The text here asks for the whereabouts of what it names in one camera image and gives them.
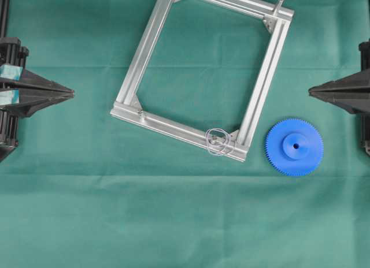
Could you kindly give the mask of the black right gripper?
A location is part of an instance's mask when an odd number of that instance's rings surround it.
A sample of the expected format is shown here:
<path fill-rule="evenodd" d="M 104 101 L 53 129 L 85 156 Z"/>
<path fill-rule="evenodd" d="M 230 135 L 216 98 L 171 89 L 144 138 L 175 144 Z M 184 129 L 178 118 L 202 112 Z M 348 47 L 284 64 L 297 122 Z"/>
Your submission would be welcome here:
<path fill-rule="evenodd" d="M 369 114 L 369 40 L 360 43 L 358 49 L 361 72 L 312 87 L 309 95 L 350 114 Z"/>

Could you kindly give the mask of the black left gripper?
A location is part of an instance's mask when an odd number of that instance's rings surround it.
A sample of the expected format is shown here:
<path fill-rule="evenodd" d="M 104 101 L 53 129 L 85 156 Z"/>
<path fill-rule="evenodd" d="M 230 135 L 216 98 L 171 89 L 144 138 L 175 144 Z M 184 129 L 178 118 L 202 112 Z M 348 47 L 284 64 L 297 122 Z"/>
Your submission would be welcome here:
<path fill-rule="evenodd" d="M 74 98 L 74 90 L 25 69 L 28 56 L 18 38 L 1 37 L 1 114 L 7 115 L 9 126 L 18 126 L 20 117 Z M 32 94 L 26 88 L 57 92 Z"/>

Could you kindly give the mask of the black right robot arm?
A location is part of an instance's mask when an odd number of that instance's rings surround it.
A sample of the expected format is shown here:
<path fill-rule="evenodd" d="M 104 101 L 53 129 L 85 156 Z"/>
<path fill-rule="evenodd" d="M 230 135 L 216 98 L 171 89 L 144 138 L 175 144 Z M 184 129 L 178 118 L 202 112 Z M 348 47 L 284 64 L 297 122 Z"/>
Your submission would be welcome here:
<path fill-rule="evenodd" d="M 358 45 L 361 71 L 308 90 L 310 96 L 360 116 L 361 147 L 369 154 L 369 41 Z"/>

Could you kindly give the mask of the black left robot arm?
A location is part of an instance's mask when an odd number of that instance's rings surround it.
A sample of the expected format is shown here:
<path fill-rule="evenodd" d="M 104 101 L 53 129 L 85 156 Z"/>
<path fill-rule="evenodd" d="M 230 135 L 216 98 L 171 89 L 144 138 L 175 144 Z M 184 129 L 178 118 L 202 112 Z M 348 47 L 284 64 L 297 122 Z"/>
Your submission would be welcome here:
<path fill-rule="evenodd" d="M 10 0 L 1 0 L 1 160 L 19 145 L 19 119 L 74 97 L 74 90 L 25 68 L 29 50 L 7 37 Z"/>

